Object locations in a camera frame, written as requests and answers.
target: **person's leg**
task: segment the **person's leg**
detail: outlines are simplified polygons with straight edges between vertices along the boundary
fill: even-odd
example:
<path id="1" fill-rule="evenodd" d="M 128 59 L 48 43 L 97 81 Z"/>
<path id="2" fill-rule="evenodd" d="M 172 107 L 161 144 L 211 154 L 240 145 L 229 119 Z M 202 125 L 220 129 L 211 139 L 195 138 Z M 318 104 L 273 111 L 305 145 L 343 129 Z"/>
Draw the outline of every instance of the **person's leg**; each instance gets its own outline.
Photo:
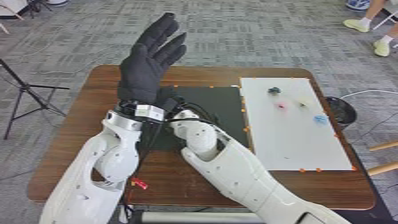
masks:
<path id="1" fill-rule="evenodd" d="M 369 20 L 373 20 L 378 12 L 382 11 L 384 3 L 385 3 L 385 0 L 371 0 L 369 8 L 364 15 L 364 18 L 368 18 Z"/>
<path id="2" fill-rule="evenodd" d="M 398 24 L 394 24 L 392 29 L 389 30 L 387 35 L 382 39 L 375 42 L 375 54 L 382 57 L 389 56 L 389 42 L 392 39 L 398 38 Z"/>
<path id="3" fill-rule="evenodd" d="M 343 24 L 348 28 L 355 29 L 359 32 L 369 31 L 369 22 L 382 11 L 385 0 L 371 0 L 369 8 L 366 11 L 364 18 L 360 20 L 348 19 Z"/>

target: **table leg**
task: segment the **table leg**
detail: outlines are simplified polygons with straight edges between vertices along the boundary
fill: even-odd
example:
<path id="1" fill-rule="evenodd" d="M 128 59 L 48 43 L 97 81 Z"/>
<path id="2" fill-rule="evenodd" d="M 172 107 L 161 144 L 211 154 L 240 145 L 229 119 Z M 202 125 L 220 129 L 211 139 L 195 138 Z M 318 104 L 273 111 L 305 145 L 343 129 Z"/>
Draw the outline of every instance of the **table leg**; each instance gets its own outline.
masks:
<path id="1" fill-rule="evenodd" d="M 3 32 L 9 34 L 9 30 L 7 30 L 7 28 L 5 28 L 2 23 L 0 23 L 0 28 L 2 28 Z"/>

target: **wooden table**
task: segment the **wooden table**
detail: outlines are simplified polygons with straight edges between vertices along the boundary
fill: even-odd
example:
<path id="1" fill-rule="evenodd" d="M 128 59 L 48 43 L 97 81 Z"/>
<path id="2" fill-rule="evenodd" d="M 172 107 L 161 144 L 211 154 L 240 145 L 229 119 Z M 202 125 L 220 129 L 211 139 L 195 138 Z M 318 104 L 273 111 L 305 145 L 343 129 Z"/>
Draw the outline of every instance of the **wooden table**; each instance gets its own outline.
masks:
<path id="1" fill-rule="evenodd" d="M 295 77 L 309 78 L 321 105 L 332 117 L 312 75 L 304 69 L 286 68 L 213 68 L 172 67 L 161 85 L 231 86 L 240 84 L 240 77 Z M 81 92 L 67 113 L 58 135 L 35 170 L 28 185 L 28 198 L 44 202 L 62 177 L 65 168 L 78 154 L 87 139 L 101 131 L 101 119 L 113 108 L 119 68 L 103 65 L 94 68 Z M 343 138 L 336 121 L 339 140 L 353 166 L 359 161 Z M 364 171 L 272 172 L 291 192 L 311 202 L 328 208 L 364 210 L 373 207 L 373 193 Z M 186 205 L 234 207 L 238 204 L 218 194 L 197 171 L 185 162 L 179 150 L 153 150 L 144 161 L 140 179 L 149 184 L 147 190 L 128 189 L 129 203 L 147 205 Z"/>

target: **whiteboard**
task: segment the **whiteboard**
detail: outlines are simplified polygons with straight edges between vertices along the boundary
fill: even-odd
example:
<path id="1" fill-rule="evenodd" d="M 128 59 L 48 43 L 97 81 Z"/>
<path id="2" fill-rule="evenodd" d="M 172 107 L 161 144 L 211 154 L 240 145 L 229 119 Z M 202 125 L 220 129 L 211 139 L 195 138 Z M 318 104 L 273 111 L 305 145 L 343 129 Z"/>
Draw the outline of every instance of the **whiteboard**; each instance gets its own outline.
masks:
<path id="1" fill-rule="evenodd" d="M 352 170 L 305 78 L 241 78 L 254 153 L 268 170 Z M 268 89 L 280 93 L 272 95 Z"/>

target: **wrist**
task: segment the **wrist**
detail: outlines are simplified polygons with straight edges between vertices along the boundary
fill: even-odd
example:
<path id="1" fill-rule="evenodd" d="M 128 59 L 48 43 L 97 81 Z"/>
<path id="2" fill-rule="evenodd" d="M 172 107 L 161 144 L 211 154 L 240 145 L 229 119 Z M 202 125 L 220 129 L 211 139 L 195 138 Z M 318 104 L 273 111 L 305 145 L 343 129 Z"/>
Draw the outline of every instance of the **wrist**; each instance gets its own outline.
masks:
<path id="1" fill-rule="evenodd" d="M 115 112 L 121 116 L 137 121 L 149 121 L 154 123 L 163 122 L 163 109 L 145 103 L 140 103 L 137 100 L 121 100 L 115 105 Z"/>

